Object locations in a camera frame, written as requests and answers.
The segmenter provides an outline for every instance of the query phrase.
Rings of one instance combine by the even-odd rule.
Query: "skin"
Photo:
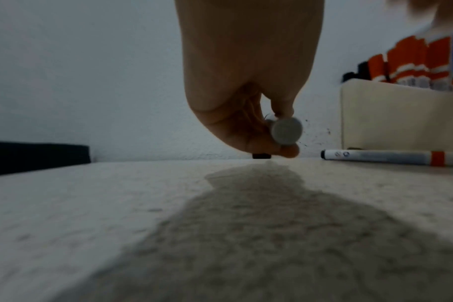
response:
[[[453,0],[407,2],[414,13],[438,6],[453,18]],[[248,153],[287,158],[297,145],[270,136],[260,107],[271,100],[278,118],[293,102],[313,66],[324,0],[176,0],[182,33],[185,92],[198,120],[225,144]]]

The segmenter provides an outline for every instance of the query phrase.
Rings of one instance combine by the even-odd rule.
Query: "marker lying on table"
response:
[[[353,162],[453,167],[453,152],[442,151],[323,150],[321,158]]]

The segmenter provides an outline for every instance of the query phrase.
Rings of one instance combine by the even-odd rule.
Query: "wall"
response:
[[[302,156],[339,145],[342,74],[427,22],[384,2],[327,0],[295,106]],[[0,0],[0,140],[89,144],[101,161],[248,158],[189,112],[180,47],[172,0]]]

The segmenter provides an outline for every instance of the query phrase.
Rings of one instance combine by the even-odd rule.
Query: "dark rectangular object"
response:
[[[89,163],[88,146],[0,142],[0,175]]]

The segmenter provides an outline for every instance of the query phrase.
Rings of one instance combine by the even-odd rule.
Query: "black object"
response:
[[[355,74],[354,72],[348,72],[346,74],[343,74],[342,76],[342,83],[345,83],[351,79],[357,79],[358,75]]]
[[[89,163],[88,146],[0,142],[0,175]]]
[[[253,159],[270,159],[270,154],[253,154]]]
[[[358,79],[371,81],[371,73],[369,71],[369,63],[362,62],[357,66]]]

